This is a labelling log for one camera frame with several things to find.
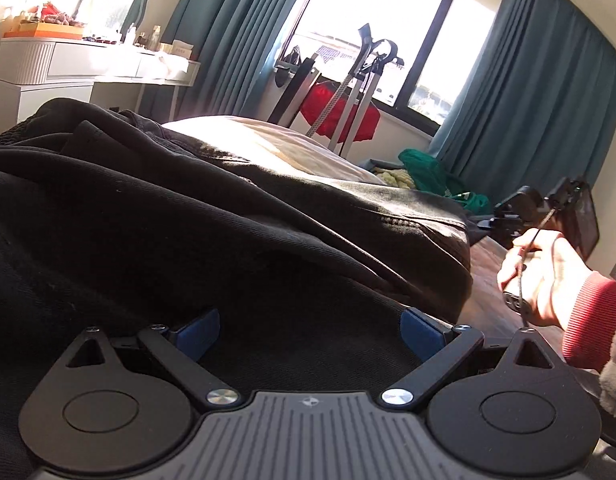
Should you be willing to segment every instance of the white bedding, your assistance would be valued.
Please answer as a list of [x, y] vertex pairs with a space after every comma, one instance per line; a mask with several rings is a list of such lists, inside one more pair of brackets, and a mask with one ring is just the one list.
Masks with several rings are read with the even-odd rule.
[[208, 116], [163, 126], [279, 173], [307, 173], [385, 186], [374, 174], [335, 155], [315, 140], [275, 124], [243, 117]]

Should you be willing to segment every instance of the triangular hole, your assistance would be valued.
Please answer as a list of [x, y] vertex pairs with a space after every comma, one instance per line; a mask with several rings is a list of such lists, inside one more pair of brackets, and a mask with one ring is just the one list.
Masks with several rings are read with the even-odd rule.
[[103, 363], [105, 363], [105, 359], [99, 343], [95, 339], [88, 339], [70, 360], [68, 368], [102, 365]]
[[524, 341], [515, 363], [533, 368], [552, 368], [544, 353], [533, 341]]

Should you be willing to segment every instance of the person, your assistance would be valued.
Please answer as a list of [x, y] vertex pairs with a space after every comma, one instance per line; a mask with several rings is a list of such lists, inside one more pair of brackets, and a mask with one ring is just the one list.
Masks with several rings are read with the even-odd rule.
[[524, 293], [535, 326], [559, 326], [563, 357], [571, 366], [600, 372], [600, 403], [616, 417], [616, 282], [590, 270], [558, 231], [530, 229], [516, 238], [498, 273], [504, 290], [517, 274], [524, 250], [541, 251], [542, 278]]

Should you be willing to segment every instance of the vanity table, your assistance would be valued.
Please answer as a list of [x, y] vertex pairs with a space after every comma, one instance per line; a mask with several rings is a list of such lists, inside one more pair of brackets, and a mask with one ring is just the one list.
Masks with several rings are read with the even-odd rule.
[[0, 133], [56, 97], [89, 102], [96, 82], [192, 86], [199, 63], [135, 46], [58, 38], [3, 38], [0, 42]]

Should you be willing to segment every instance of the silver pivot bolt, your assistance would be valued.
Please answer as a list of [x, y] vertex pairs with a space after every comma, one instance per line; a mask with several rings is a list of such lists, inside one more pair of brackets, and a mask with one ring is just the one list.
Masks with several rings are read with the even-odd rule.
[[234, 390], [220, 388], [219, 390], [211, 391], [205, 396], [205, 398], [210, 404], [215, 404], [216, 406], [227, 406], [237, 402], [237, 400], [239, 400], [239, 394]]
[[381, 394], [381, 400], [393, 406], [403, 406], [411, 402], [412, 399], [414, 399], [414, 396], [408, 390], [402, 388], [391, 388]]

